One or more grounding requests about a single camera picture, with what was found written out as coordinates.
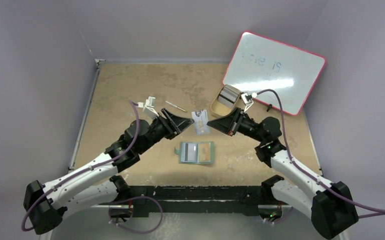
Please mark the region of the white VIP card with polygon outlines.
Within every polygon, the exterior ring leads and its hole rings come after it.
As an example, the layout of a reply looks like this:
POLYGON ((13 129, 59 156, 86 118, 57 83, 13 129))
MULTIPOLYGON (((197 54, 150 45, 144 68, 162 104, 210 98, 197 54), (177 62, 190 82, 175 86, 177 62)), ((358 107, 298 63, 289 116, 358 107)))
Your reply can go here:
POLYGON ((197 135, 206 135, 210 133, 210 127, 207 125, 209 118, 207 110, 199 110, 191 112, 194 120, 194 129, 197 135))

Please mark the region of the grey credit card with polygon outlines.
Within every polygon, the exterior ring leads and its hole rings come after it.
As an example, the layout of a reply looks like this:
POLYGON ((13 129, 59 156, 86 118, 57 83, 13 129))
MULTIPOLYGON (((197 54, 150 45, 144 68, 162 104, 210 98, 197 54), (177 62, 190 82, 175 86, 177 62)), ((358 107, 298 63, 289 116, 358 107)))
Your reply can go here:
POLYGON ((198 160, 197 144, 193 142, 184 142, 182 144, 183 152, 181 161, 183 163, 196 163, 198 160))

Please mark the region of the green card holder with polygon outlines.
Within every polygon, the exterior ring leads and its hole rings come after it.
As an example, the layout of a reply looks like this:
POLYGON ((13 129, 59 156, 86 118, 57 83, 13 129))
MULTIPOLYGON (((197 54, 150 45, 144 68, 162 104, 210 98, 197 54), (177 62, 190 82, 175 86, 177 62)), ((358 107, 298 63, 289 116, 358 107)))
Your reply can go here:
POLYGON ((214 142, 181 142, 174 148, 180 164, 211 165, 215 161, 214 142))

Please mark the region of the gold credit card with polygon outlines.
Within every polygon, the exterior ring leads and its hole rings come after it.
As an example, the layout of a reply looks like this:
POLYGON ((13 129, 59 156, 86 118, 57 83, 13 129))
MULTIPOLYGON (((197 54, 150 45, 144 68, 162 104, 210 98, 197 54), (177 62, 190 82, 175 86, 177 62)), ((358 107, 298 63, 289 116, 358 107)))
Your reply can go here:
POLYGON ((210 163, 211 162, 212 146, 210 142, 203 142, 198 144, 198 157, 199 163, 210 163))

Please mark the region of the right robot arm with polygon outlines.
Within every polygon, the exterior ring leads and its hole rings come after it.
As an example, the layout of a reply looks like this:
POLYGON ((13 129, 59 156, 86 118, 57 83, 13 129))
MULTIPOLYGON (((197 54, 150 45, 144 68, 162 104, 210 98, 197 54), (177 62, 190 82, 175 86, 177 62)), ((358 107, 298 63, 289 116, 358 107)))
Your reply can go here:
POLYGON ((278 200, 289 204, 306 215, 315 230, 327 240, 358 222, 348 186, 341 181, 333 183, 293 157, 279 141, 282 131, 277 118, 269 116, 257 123, 236 107, 228 115, 210 120, 207 125, 228 136, 241 133, 258 141, 259 145, 255 147, 258 159, 291 181, 278 180, 263 187, 261 197, 266 203, 278 200))

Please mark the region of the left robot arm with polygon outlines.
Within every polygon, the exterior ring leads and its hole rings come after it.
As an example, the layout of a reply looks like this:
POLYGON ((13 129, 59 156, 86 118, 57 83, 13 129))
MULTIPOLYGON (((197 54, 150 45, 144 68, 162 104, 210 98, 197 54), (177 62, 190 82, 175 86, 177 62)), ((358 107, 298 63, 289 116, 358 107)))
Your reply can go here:
POLYGON ((194 123, 166 108, 154 112, 151 123, 140 119, 138 110, 134 114, 135 120, 119 139, 89 163, 55 180, 34 180, 26 186, 22 231, 42 235, 81 209, 113 201, 125 204, 130 191, 122 186, 124 180, 118 174, 162 139, 172 140, 194 123))

